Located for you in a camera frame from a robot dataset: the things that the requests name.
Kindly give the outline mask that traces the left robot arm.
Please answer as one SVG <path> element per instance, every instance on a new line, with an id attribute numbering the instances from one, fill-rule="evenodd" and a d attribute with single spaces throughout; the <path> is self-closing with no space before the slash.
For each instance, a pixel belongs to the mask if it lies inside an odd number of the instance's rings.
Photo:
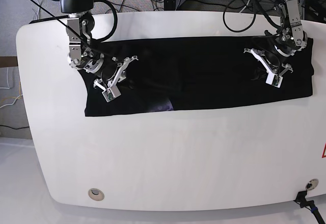
<path id="1" fill-rule="evenodd" d="M 262 47 L 259 50 L 246 48 L 244 52 L 252 54 L 266 69 L 267 78 L 265 82 L 279 88 L 283 80 L 283 75 L 288 71 L 293 71 L 292 66 L 286 64 L 285 60 L 293 56 L 296 52 L 306 48 L 308 43 L 308 36 L 301 23 L 299 1 L 277 1 L 276 9 L 281 14 L 280 24 L 272 21 L 258 0 L 252 0 L 252 2 L 255 3 L 268 23 L 277 29 L 277 33 L 272 35 L 268 31 L 265 31 L 268 49 Z"/>

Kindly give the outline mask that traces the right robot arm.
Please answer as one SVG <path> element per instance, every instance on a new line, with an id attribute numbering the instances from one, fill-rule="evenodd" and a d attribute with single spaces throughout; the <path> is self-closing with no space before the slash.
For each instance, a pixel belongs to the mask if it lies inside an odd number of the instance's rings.
<path id="1" fill-rule="evenodd" d="M 61 12 L 68 14 L 66 32 L 69 38 L 68 62 L 80 74 L 86 74 L 106 92 L 113 89 L 133 89 L 134 84 L 127 78 L 128 65 L 136 60 L 127 51 L 108 42 L 118 25 L 118 15 L 113 11 L 113 26 L 102 38 L 94 38 L 92 30 L 95 19 L 91 10 L 95 3 L 104 3 L 112 8 L 107 0 L 59 0 Z"/>

